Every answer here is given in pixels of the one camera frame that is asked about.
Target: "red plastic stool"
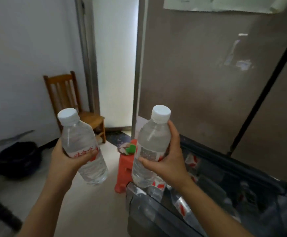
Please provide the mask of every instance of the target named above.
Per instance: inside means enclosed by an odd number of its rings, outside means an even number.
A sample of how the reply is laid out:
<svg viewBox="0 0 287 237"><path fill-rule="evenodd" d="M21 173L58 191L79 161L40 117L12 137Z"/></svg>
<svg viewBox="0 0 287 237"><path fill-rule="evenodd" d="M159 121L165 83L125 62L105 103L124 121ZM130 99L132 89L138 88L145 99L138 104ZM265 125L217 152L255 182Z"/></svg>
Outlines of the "red plastic stool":
<svg viewBox="0 0 287 237"><path fill-rule="evenodd" d="M137 145L137 140L131 140L132 144ZM117 182L115 185L115 192L124 193L126 192L126 185L132 181L131 178L131 170L132 164L134 162L133 155L120 155L119 163L118 163L118 174L117 174Z"/></svg>

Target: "black basket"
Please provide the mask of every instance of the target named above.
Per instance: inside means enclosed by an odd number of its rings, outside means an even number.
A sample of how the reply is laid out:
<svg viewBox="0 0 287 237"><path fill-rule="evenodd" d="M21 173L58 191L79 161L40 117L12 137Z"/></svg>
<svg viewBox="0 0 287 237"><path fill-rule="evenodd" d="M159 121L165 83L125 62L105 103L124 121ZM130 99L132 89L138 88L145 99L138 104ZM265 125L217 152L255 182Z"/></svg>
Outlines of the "black basket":
<svg viewBox="0 0 287 237"><path fill-rule="evenodd" d="M0 174L11 179L32 175L41 163L41 152L34 142L17 142L0 153Z"/></svg>

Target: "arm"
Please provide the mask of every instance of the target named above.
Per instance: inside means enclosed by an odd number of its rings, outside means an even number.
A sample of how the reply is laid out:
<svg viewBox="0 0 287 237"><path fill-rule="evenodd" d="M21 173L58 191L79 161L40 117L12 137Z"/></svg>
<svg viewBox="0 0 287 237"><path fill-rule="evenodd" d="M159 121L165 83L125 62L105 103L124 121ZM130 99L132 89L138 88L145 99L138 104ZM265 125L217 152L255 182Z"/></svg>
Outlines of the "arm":
<svg viewBox="0 0 287 237"><path fill-rule="evenodd" d="M60 207L78 169L97 154L94 150L71 159L62 151L61 139L52 151L48 177L37 202L27 216L18 237L52 237Z"/></svg>
<svg viewBox="0 0 287 237"><path fill-rule="evenodd" d="M160 162L142 157L139 161L181 193L209 237L253 237L191 180L184 164L180 135L171 121L169 127L172 135L169 155Z"/></svg>

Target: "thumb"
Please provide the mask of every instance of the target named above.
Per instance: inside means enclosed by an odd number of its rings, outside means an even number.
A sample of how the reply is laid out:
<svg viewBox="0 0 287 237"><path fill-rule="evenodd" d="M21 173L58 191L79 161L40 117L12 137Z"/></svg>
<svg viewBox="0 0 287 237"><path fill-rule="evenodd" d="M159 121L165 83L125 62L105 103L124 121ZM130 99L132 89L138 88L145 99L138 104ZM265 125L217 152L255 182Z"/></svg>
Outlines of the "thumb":
<svg viewBox="0 0 287 237"><path fill-rule="evenodd" d="M148 160L148 159L145 159L143 157L139 157L138 158L138 161L140 163L142 163L142 165L148 169L148 170L151 170L155 173L158 173L159 171L159 168L160 168L160 162L156 162L156 161L151 161L151 160Z"/></svg>
<svg viewBox="0 0 287 237"><path fill-rule="evenodd" d="M93 151L86 153L85 155L75 158L74 160L76 161L77 166L81 167L84 164L86 164L88 161L90 161L92 158L95 158L97 154L98 154L98 151L93 150Z"/></svg>

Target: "wooden chair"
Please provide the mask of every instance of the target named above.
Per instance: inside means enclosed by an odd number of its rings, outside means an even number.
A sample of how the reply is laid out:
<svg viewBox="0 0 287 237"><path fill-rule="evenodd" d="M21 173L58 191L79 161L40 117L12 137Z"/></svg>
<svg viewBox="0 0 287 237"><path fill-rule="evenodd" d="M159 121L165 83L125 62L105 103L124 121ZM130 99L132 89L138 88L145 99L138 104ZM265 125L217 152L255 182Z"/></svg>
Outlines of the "wooden chair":
<svg viewBox="0 0 287 237"><path fill-rule="evenodd" d="M59 129L62 131L62 125L57 118L58 112L65 108L75 108L83 122L89 124L93 129L98 128L100 130L98 136L102 137L102 142L105 143L104 117L91 112L82 111L76 75L74 71L70 73L71 74L58 75L50 78L44 75Z"/></svg>

